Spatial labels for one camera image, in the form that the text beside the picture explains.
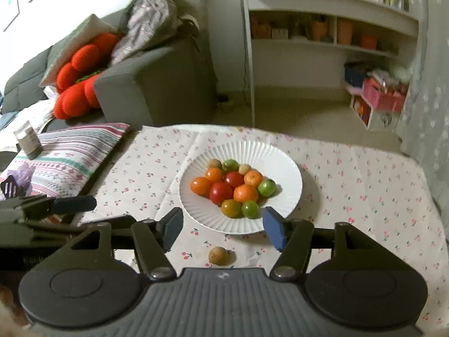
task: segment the curtain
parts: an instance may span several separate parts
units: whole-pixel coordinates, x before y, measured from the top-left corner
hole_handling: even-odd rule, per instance
[[[396,132],[424,169],[449,238],[449,0],[418,0],[417,55]]]

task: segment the pink box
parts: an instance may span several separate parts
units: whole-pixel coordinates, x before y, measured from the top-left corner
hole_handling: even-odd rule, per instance
[[[363,97],[376,110],[401,112],[406,100],[402,95],[386,95],[382,93],[380,84],[373,78],[363,82]]]

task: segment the tablecloth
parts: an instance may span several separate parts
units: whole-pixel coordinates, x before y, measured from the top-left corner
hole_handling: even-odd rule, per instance
[[[292,216],[322,228],[349,222],[414,267],[425,278],[429,293],[418,326],[428,335],[449,335],[448,250],[423,170],[416,162],[375,149],[257,129],[181,128],[143,127],[130,136],[91,192],[97,208],[85,213],[82,221],[125,213],[137,220],[158,220],[181,206],[182,173],[205,149],[240,140],[267,142],[285,151],[300,168],[304,187]],[[215,246],[232,251],[228,267],[263,267],[269,272],[279,257],[263,232],[221,234],[186,213],[183,230],[167,257],[178,273],[184,267],[215,267],[207,258]],[[117,251],[116,257],[133,263],[129,251]],[[316,250],[309,269],[329,257],[329,250]]]

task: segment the white plate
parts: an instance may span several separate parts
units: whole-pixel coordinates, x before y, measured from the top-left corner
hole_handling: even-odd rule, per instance
[[[182,206],[188,215],[203,226],[226,234],[250,234],[264,230],[261,218],[228,218],[209,199],[198,196],[190,190],[190,181],[195,177],[204,176],[207,162],[212,158],[222,162],[232,158],[239,163],[248,163],[263,176],[273,179],[282,190],[278,195],[269,198],[264,207],[273,207],[284,218],[289,216],[298,204],[303,180],[298,166],[287,154],[262,142],[226,143],[205,151],[192,161],[179,184]]]

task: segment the glass jar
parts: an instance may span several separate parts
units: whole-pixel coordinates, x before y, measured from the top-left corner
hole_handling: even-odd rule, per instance
[[[43,151],[43,146],[29,121],[14,131],[14,135],[20,148],[23,149],[30,160],[34,160]]]

